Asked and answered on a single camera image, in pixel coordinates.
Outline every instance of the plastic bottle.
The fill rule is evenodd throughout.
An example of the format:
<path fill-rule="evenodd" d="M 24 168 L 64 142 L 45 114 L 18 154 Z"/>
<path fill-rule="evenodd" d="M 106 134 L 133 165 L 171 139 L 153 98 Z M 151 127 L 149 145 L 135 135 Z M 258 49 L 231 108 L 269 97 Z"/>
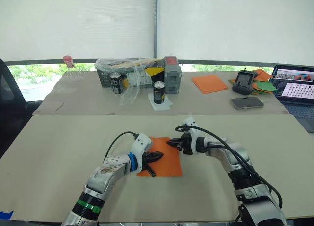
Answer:
<path fill-rule="evenodd" d="M 63 62 L 65 62 L 67 67 L 68 67 L 67 77 L 70 78 L 70 80 L 72 80 L 72 81 L 82 80 L 82 78 L 83 78 L 82 72 L 76 70 L 75 65 L 73 63 L 73 59 L 71 56 L 69 56 L 69 55 L 64 56 Z"/>

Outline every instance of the office chair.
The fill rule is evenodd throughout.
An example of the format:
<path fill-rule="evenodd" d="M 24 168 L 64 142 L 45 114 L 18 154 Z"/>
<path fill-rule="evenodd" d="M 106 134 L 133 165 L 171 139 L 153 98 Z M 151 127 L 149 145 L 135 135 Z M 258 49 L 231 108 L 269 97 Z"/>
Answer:
<path fill-rule="evenodd" d="M 9 68 L 0 59 L 0 158 L 40 104 L 26 104 Z"/>

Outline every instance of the laptop screen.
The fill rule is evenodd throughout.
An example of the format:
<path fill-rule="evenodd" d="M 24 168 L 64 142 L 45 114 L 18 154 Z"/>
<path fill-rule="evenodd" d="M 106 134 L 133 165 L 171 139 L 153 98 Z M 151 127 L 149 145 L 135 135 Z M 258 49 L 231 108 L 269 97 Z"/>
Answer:
<path fill-rule="evenodd" d="M 314 68 L 276 65 L 272 76 L 279 101 L 314 104 Z"/>

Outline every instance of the black can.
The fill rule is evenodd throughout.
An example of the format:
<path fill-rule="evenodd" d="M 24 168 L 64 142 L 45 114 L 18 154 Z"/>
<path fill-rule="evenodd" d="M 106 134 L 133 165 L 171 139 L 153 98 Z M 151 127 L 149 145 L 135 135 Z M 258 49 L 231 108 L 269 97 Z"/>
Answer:
<path fill-rule="evenodd" d="M 112 72 L 112 73 L 110 73 L 109 77 L 110 77 L 110 84 L 112 86 L 113 92 L 115 94 L 122 93 L 123 87 L 122 87 L 121 74 L 118 72 Z"/>
<path fill-rule="evenodd" d="M 165 101 L 166 84 L 162 81 L 154 83 L 154 103 L 161 104 Z"/>

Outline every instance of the white tabletop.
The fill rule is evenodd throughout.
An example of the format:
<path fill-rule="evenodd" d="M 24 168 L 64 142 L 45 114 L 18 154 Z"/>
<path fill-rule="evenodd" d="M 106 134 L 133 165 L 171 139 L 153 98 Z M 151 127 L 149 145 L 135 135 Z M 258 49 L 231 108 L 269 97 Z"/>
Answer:
<path fill-rule="evenodd" d="M 238 72 L 183 72 L 178 94 L 168 94 L 173 103 L 171 110 L 154 111 L 148 100 L 152 88 L 141 88 L 135 102 L 119 106 L 121 95 L 112 88 L 101 87 L 96 72 L 84 72 L 83 80 L 71 81 L 64 76 L 48 94 L 36 115 L 218 115 L 218 114 L 287 114 L 287 110 L 273 94 L 258 95 L 263 108 L 236 110 L 230 99 L 245 97 L 232 90 L 228 79 Z M 228 90 L 203 94 L 191 78 L 215 74 L 228 86 Z"/>
<path fill-rule="evenodd" d="M 0 159 L 0 211 L 13 220 L 62 221 L 121 132 L 179 137 L 186 116 L 33 116 Z M 194 116 L 200 127 L 242 143 L 254 168 L 283 197 L 288 218 L 314 215 L 314 144 L 291 115 Z M 131 149 L 122 137 L 114 153 Z M 231 221 L 238 202 L 218 160 L 180 154 L 182 177 L 118 181 L 100 222 Z"/>

